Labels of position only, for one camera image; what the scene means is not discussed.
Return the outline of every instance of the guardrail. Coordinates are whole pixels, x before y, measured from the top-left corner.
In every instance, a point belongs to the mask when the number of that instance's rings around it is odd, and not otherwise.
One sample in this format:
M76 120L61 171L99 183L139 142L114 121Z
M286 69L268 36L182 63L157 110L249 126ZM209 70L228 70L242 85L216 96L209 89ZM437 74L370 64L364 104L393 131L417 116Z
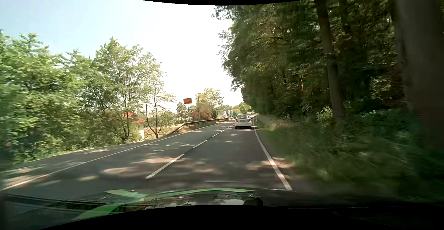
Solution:
M234 117L229 117L229 118L217 118L217 119L209 119L209 120L201 120L201 121L190 121L190 122L186 122L182 125L179 126L179 128L175 129L173 132L171 132L171 134L175 134L177 133L181 128L185 127L185 126L192 126L192 125L197 125L197 124L203 124L206 125L207 123L211 123L211 122L221 122L221 121L229 121L234 119Z

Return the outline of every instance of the road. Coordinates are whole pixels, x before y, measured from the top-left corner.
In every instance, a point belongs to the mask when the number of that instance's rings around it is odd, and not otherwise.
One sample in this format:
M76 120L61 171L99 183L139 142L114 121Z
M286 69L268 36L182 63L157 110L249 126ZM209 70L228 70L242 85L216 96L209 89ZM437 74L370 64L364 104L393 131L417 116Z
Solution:
M157 140L41 159L6 171L4 191L78 199L113 189L292 189L255 130L235 130L231 120Z

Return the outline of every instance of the orange sign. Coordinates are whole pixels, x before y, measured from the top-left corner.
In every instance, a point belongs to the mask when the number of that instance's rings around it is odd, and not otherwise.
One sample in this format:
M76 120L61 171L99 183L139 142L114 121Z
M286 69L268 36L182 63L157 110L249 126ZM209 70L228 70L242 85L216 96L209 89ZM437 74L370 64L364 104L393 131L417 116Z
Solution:
M184 103L184 104L191 104L191 98L185 98L185 99L183 100L183 103Z

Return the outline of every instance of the car rear window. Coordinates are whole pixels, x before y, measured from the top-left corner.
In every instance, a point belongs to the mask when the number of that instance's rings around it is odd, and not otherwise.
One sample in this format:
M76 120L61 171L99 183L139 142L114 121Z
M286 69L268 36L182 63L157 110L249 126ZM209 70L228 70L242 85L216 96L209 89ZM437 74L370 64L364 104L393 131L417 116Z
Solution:
M237 118L238 119L247 119L247 118L250 118L250 117L247 114L238 114Z

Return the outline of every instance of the blue sky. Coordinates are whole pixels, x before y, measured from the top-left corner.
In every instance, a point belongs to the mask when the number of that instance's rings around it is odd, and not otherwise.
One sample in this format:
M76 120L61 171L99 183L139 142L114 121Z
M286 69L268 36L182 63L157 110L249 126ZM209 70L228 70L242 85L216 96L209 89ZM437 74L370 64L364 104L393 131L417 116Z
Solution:
M231 21L211 17L213 11L213 6L142 0L0 0L0 29L12 37L33 32L53 53L77 48L91 58L111 37L122 45L140 44L163 63L166 90L177 101L191 97L194 103L195 94L214 88L222 90L226 104L236 105L241 93L231 92L231 79L216 55L222 44L218 33ZM197 81L197 73L206 75Z

